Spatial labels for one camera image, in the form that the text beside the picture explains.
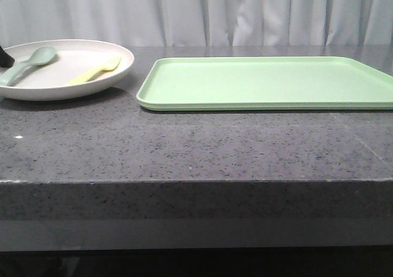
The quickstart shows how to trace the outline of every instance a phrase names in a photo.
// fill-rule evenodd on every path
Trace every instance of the spoon handle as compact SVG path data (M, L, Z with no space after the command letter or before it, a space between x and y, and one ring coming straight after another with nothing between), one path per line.
M3 85L3 86L15 85L16 82L13 82L13 80L15 80L15 77L19 73L21 73L21 71L24 70L27 66L30 66L29 62L22 61L22 62L15 64L13 67L7 69L5 71L5 73L3 73L0 76L0 85Z
M101 72L103 70L104 66L99 65L79 76L77 76L75 79L69 81L66 83L66 85L76 85L76 84L82 84L84 82L88 82L90 79L92 79L97 73Z

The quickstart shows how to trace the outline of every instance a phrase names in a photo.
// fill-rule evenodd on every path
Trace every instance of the white plate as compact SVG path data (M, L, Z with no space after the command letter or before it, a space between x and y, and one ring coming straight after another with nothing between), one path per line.
M42 45L52 45L57 49L55 60L40 68L27 68L18 76L20 81L14 87L0 85L0 96L28 101L61 100L86 96L115 85L128 73L134 62L134 55L126 48L108 42L83 39L32 42L16 45L5 51L15 58L15 62L20 62L27 60L33 51ZM104 72L95 80L84 84L65 85L73 78L115 55L122 57L115 70ZM0 74L5 70L5 68L0 68Z

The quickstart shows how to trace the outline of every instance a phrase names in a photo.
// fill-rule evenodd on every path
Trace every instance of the tray rim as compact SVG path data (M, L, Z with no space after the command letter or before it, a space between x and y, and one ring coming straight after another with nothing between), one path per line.
M391 102L215 102L215 103L156 103L146 101L142 94L148 89L149 80L157 69L166 63L193 63L193 61L201 61L202 63L209 63L214 60L225 60L236 62L239 60L258 60L264 59L267 61L340 61L342 63L349 63L351 65L361 66L361 68L368 70L370 73L379 74L385 78L390 78L393 85L393 76L373 68L363 62L357 61L353 58L339 57L339 56L278 56L278 57L168 57L161 58L155 61L150 69L143 84L136 94L138 103L148 110L153 111L245 111L245 110L393 110L393 100Z

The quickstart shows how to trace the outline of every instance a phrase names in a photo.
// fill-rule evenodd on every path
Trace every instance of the utensil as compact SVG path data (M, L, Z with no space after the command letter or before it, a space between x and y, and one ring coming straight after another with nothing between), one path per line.
M31 54L30 58L26 61L19 62L13 67L9 68L5 73L0 76L0 85L12 86L15 85L14 81L16 76L28 66L41 66L52 61L56 55L56 49L51 45L44 45L39 47Z
M82 84L84 82L88 82L92 78L94 78L98 73L102 71L111 71L114 70L120 63L120 60L122 59L121 56L115 56L103 64L77 76L75 79L69 81L66 83L66 85L77 85L77 84Z
M0 46L0 67L10 68L14 65L15 59L7 54Z

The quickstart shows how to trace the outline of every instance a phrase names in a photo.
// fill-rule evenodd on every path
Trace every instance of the spoon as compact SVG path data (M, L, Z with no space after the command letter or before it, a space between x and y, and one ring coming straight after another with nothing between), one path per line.
M0 76L0 85L15 85L14 82L16 76L21 73L28 66L41 66L45 65L56 56L56 49L51 45L44 45L39 47L31 54L30 58L26 61L19 62L13 67L9 68Z
M88 82L90 79L95 77L101 71L114 70L119 65L121 59L122 59L121 56L115 56L115 57L105 61L103 64L101 64L97 67L94 67L93 69L77 76L75 79L70 80L68 83L66 83L66 85L82 84L84 82Z

